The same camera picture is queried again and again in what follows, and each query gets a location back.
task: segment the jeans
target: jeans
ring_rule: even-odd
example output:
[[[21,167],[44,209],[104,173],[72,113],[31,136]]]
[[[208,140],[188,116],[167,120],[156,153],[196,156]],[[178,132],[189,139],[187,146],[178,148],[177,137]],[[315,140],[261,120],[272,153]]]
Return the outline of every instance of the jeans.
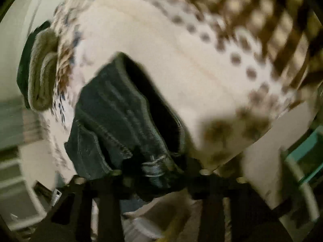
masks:
[[[80,176],[121,169],[148,201],[184,187],[185,136],[140,66],[119,53],[82,89],[65,148]]]

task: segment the green cloth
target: green cloth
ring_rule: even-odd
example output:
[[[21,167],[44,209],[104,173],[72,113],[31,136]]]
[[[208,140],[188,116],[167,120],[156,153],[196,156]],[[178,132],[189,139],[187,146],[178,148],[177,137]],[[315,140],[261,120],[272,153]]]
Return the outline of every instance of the green cloth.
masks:
[[[25,106],[27,109],[30,109],[30,105],[28,102],[28,78],[31,50],[34,45],[36,35],[48,27],[50,27],[50,22],[46,21],[40,27],[36,28],[35,31],[33,31],[28,36],[27,41],[25,43],[25,47],[21,54],[17,72],[17,85],[20,89],[20,92],[24,96]]]

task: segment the folded towel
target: folded towel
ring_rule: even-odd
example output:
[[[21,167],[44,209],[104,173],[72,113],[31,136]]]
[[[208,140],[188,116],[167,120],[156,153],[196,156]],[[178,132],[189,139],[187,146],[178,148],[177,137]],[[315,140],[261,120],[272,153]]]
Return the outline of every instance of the folded towel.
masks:
[[[46,21],[41,26],[37,27],[35,31],[33,31],[28,36],[19,62],[19,67],[17,72],[17,85],[24,97],[25,106],[28,109],[30,109],[29,102],[28,102],[28,77],[29,77],[30,54],[36,39],[36,35],[48,27],[50,27],[50,22]]]
[[[57,64],[57,37],[47,28],[41,31],[33,45],[28,78],[28,101],[32,110],[51,107]]]

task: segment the jeans pocket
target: jeans pocket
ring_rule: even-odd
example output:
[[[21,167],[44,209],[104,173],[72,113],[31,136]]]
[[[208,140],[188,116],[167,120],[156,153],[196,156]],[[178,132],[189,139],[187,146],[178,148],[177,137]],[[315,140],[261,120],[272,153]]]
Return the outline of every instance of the jeans pocket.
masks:
[[[74,121],[73,125],[75,128],[71,130],[71,135],[72,133],[76,134],[77,150],[75,150],[76,141],[74,141],[75,144],[69,145],[69,139],[66,143],[66,151],[74,164],[77,174],[88,180],[98,179],[108,174],[111,168],[102,154],[97,135],[93,131],[86,129],[79,120]]]

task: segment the brown checkered fabric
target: brown checkered fabric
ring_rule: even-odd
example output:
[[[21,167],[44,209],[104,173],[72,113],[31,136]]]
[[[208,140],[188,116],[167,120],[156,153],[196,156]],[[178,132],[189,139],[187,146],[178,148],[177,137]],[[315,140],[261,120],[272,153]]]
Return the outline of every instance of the brown checkered fabric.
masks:
[[[226,21],[224,37],[246,27],[261,41],[260,61],[269,57],[273,76],[284,84],[302,89],[323,80],[322,25],[305,0],[186,0],[203,14],[220,14]]]

